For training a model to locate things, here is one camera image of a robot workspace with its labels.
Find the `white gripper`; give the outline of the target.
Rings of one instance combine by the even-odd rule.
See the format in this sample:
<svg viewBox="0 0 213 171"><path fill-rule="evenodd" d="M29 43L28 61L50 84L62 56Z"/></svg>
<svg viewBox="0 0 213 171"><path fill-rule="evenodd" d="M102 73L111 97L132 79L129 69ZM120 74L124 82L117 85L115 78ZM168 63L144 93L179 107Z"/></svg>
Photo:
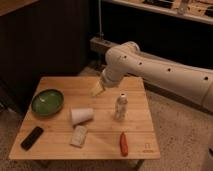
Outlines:
<svg viewBox="0 0 213 171"><path fill-rule="evenodd" d="M101 81L97 81L91 89L93 97L103 93L106 88L117 87L123 79L123 74L112 68L105 68L101 74Z"/></svg>

